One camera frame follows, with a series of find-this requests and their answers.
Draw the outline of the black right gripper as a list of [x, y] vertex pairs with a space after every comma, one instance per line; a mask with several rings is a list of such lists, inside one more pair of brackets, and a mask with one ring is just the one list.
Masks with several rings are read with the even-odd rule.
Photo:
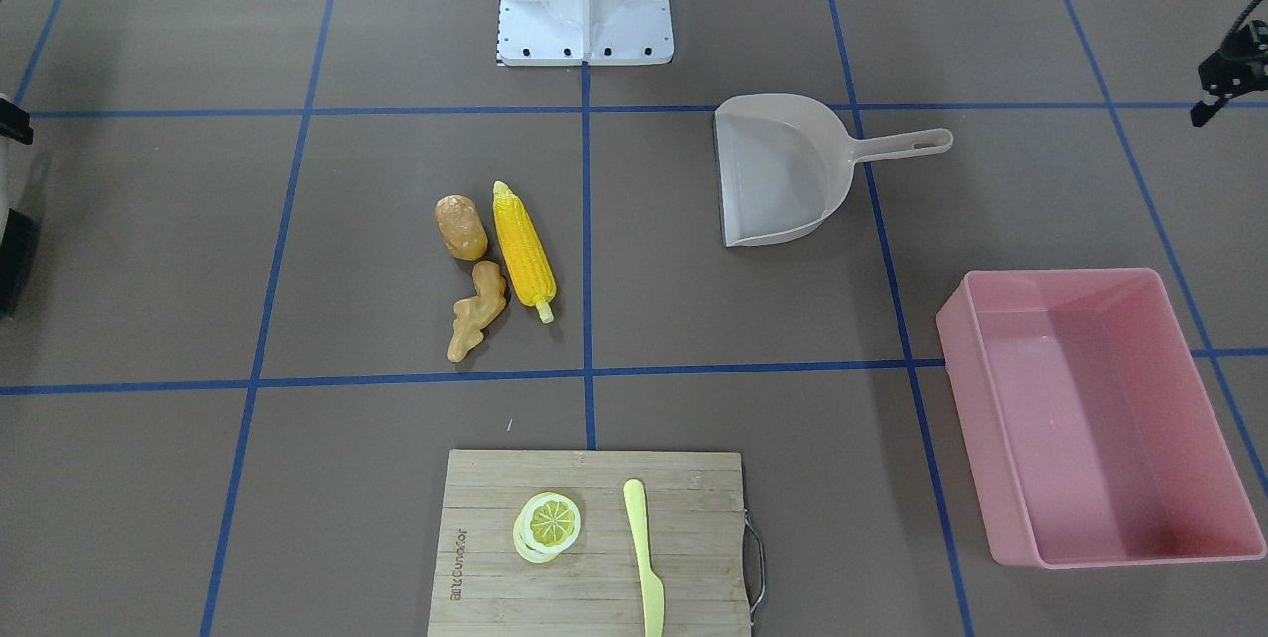
[[30, 114], [4, 94], [0, 98], [0, 128], [4, 140], [13, 140], [23, 146], [30, 146], [36, 140]]

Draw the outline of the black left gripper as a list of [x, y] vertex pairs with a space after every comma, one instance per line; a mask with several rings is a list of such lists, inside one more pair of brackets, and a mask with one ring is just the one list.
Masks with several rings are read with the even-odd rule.
[[1202, 98], [1189, 110], [1191, 124], [1202, 128], [1227, 102], [1267, 90], [1267, 23], [1250, 20], [1235, 27], [1219, 49], [1200, 63]]

